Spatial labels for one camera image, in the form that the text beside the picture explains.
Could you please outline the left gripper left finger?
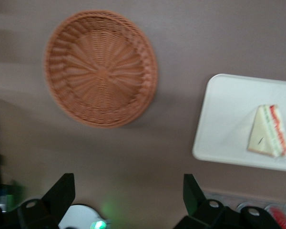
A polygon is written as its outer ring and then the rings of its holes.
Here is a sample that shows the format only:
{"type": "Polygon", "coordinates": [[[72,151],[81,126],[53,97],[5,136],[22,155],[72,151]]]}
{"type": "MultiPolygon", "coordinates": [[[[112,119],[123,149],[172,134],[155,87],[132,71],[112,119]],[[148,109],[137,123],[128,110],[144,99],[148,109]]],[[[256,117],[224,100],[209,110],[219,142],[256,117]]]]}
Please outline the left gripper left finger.
{"type": "Polygon", "coordinates": [[[66,173],[42,198],[29,199],[10,212],[0,208],[0,229],[58,229],[74,199],[74,174],[66,173]]]}

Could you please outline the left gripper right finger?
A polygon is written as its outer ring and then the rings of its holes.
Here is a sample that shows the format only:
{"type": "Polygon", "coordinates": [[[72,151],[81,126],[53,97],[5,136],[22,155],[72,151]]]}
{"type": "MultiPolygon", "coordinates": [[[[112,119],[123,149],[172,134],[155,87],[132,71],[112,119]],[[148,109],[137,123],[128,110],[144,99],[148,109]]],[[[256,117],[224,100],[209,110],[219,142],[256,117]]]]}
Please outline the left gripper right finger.
{"type": "Polygon", "coordinates": [[[183,200],[188,215],[174,229],[279,229],[264,209],[248,206],[236,212],[220,201],[207,199],[192,174],[184,175],[183,200]]]}

